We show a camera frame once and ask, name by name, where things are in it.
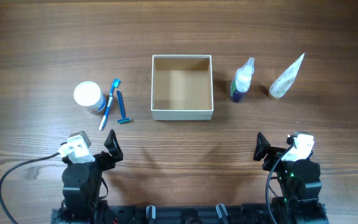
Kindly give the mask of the cotton swab tub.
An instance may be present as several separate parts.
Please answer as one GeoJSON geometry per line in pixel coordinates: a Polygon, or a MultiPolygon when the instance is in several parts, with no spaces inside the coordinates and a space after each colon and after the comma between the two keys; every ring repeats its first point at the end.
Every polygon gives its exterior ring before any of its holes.
{"type": "Polygon", "coordinates": [[[73,97],[90,113],[100,113],[106,106],[106,98],[95,82],[86,81],[78,84],[74,89],[73,97]]]}

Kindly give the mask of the white leaf-print tube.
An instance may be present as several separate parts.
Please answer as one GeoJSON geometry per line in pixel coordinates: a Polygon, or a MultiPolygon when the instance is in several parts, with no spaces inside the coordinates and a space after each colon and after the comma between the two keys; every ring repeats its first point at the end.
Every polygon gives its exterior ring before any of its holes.
{"type": "Polygon", "coordinates": [[[281,98],[293,85],[301,67],[305,53],[295,60],[270,86],[268,95],[273,99],[281,98]]]}

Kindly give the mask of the clear spray bottle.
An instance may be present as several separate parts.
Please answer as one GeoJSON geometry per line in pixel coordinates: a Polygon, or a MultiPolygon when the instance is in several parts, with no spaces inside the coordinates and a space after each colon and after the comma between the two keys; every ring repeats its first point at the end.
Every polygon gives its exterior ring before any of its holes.
{"type": "Polygon", "coordinates": [[[254,60],[255,58],[250,57],[248,61],[236,71],[230,88],[231,99],[235,103],[240,102],[250,88],[251,79],[255,70],[254,60]]]}

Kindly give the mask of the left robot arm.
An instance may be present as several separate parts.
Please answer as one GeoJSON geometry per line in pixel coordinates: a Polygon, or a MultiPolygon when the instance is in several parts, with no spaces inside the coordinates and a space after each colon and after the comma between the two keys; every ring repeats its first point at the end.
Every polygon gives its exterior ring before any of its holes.
{"type": "Polygon", "coordinates": [[[88,135],[84,131],[71,134],[58,153],[67,165],[63,171],[61,208],[52,223],[118,223],[100,188],[106,185],[102,173],[123,160],[116,133],[110,130],[104,146],[108,152],[92,155],[88,135]]]}

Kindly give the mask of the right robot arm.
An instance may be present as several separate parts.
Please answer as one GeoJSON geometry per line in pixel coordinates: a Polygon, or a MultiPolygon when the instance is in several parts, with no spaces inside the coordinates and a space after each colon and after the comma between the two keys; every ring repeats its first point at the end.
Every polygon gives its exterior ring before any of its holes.
{"type": "Polygon", "coordinates": [[[319,203],[321,169],[311,161],[314,136],[295,131],[287,136],[288,148],[273,147],[257,134],[253,160],[263,160],[268,172],[265,204],[270,223],[328,223],[324,205],[319,203]]]}

